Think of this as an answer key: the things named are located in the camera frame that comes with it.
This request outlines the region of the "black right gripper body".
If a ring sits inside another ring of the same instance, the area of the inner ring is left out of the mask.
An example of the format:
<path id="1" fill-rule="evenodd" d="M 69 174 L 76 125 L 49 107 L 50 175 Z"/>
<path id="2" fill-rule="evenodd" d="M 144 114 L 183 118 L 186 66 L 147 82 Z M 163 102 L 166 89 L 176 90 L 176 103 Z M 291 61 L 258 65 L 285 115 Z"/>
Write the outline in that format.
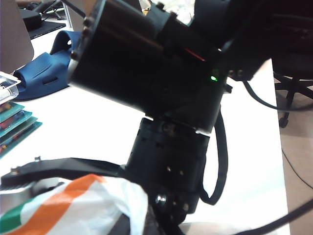
<path id="1" fill-rule="evenodd" d="M 137 179 L 173 194 L 184 213 L 194 213 L 209 137 L 163 120 L 141 120 L 126 170 Z"/>

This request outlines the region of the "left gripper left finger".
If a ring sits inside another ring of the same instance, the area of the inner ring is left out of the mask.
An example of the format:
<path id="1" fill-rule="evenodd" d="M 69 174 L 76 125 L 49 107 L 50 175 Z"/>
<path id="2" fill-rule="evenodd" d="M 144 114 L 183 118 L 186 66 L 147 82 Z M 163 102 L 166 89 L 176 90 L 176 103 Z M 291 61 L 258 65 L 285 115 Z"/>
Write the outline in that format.
<path id="1" fill-rule="evenodd" d="M 121 214 L 116 223 L 113 225 L 109 232 L 109 235 L 130 235 L 130 220 L 129 218 Z"/>

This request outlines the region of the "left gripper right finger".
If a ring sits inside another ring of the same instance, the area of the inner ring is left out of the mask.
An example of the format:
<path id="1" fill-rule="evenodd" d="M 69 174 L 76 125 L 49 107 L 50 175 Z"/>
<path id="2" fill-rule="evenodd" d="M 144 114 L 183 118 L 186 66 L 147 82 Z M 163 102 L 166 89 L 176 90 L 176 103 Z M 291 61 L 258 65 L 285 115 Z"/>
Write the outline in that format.
<path id="1" fill-rule="evenodd" d="M 155 218 L 153 210 L 148 209 L 146 214 L 146 235 L 161 235 L 161 234 L 162 230 Z"/>

